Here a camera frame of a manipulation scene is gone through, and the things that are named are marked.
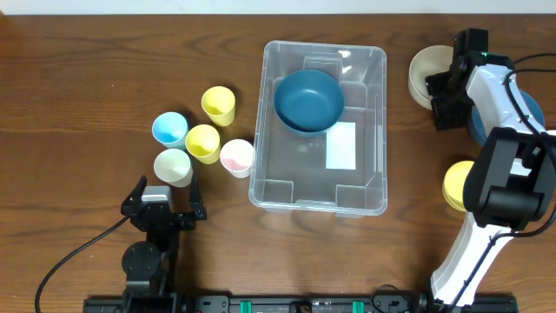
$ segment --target beige bowl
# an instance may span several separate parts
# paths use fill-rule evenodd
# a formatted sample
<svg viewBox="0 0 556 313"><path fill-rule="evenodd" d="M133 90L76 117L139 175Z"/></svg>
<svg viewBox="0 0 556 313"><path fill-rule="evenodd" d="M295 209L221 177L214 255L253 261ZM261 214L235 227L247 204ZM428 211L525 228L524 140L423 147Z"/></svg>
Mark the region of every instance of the beige bowl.
<svg viewBox="0 0 556 313"><path fill-rule="evenodd" d="M432 109L432 97L428 95L425 77L448 71L452 63L452 54L452 47L436 45L419 51L411 61L407 79L409 93L423 108Z"/></svg>

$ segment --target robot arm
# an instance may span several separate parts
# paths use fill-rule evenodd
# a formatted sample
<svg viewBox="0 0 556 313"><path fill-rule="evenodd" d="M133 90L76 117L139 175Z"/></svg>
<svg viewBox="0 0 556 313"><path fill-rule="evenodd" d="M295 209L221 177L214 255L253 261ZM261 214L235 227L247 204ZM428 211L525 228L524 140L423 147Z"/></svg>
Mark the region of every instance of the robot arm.
<svg viewBox="0 0 556 313"><path fill-rule="evenodd" d="M460 234L447 259L433 273L431 289L436 303L452 305L465 284L456 305L471 305L482 277L501 249L512 237L496 242L467 282L483 252L498 234L523 230L546 212L555 185L554 168L539 149L532 132L513 106L506 76L513 70L508 57L487 52L487 32L469 29L455 39L450 71L426 78L437 130L463 126L475 105L488 139L473 165L464 186L467 213ZM515 77L510 91L529 123L539 132L545 129L534 120L521 96ZM551 147L556 143L547 134Z"/></svg>
<svg viewBox="0 0 556 313"><path fill-rule="evenodd" d="M189 207L190 212L174 212L170 187L147 186L145 176L122 202L122 215L129 216L131 224L147 233L145 241L133 243L123 254L126 308L141 306L137 302L145 295L158 295L163 305L180 299L166 295L174 287L180 231L194 230L196 221L207 218L195 176L189 187Z"/></svg>

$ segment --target blue cup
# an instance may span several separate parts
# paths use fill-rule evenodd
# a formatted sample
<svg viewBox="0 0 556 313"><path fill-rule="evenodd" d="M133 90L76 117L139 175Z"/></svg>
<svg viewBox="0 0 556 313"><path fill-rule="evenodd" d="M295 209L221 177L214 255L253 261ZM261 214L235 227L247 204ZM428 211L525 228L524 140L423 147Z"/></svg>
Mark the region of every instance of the blue cup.
<svg viewBox="0 0 556 313"><path fill-rule="evenodd" d="M185 150L188 121L179 113L166 112L153 123L153 137L166 148Z"/></svg>

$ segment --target pink cup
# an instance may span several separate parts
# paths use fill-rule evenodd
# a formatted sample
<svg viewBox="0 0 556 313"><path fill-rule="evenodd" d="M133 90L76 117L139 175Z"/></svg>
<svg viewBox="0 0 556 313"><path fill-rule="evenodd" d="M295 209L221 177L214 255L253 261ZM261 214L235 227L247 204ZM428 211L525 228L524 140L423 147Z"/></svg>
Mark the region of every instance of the pink cup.
<svg viewBox="0 0 556 313"><path fill-rule="evenodd" d="M236 178L251 175L253 167L253 145L242 139L227 142L220 151L220 162Z"/></svg>

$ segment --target yellow cup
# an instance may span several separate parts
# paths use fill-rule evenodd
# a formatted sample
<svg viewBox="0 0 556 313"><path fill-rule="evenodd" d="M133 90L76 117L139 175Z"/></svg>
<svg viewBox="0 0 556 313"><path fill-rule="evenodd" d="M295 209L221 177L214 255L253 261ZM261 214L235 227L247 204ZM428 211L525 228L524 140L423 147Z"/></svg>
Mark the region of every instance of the yellow cup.
<svg viewBox="0 0 556 313"><path fill-rule="evenodd" d="M197 160L212 164L220 157L220 135L210 125L199 125L185 137L185 147Z"/></svg>
<svg viewBox="0 0 556 313"><path fill-rule="evenodd" d="M467 174L473 167L473 161L462 161L452 165L442 183L442 195L448 204L456 210L465 212L463 205L463 185Z"/></svg>
<svg viewBox="0 0 556 313"><path fill-rule="evenodd" d="M232 90L226 87L213 87L202 95L202 109L208 117L218 126L228 126L234 122L235 96Z"/></svg>

